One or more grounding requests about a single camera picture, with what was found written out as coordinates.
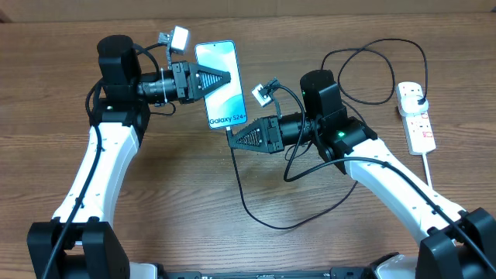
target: wood grain surface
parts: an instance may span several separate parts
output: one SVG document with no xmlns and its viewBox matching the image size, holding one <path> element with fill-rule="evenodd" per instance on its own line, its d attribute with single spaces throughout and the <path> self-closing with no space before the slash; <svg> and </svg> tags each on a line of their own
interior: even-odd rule
<svg viewBox="0 0 496 279">
<path fill-rule="evenodd" d="M 250 89 L 277 76 L 299 94 L 299 79 L 330 50 L 383 37 L 420 44 L 429 60 L 429 114 L 437 150 L 429 154 L 434 188 L 467 210 L 496 215 L 496 15 L 370 15 L 277 19 L 175 19 L 0 25 L 0 277 L 33 278 L 26 234 L 50 220 L 72 185 L 88 142 L 84 97 L 100 78 L 96 44 L 126 34 L 143 46 L 181 25 L 196 43 L 236 42 L 249 122 L 274 114 Z M 391 59 L 397 81 L 424 84 L 422 57 L 405 43 L 374 47 Z M 165 63 L 163 50 L 155 57 Z M 336 73 L 346 54 L 330 57 Z M 141 57 L 143 71 L 151 63 Z M 343 87 L 370 101 L 391 90 L 385 62 L 361 54 Z M 283 113 L 298 110 L 278 93 Z M 392 152 L 419 177 L 422 159 L 408 154 L 393 99 L 353 103 Z M 152 108 L 165 111 L 167 108 Z M 352 181 L 334 167 L 284 183 L 284 154 L 236 151 L 253 214 L 289 226 L 330 207 Z M 315 150 L 295 161 L 293 174 L 321 160 Z M 153 115 L 129 166 L 117 204 L 115 233 L 130 260 L 167 270 L 203 272 L 311 270 L 363 265 L 386 253 L 415 255 L 415 242 L 393 214 L 359 184 L 333 212 L 301 228 L 274 231 L 243 211 L 222 130 L 208 128 L 203 102 L 181 105 L 173 117 Z"/>
</svg>

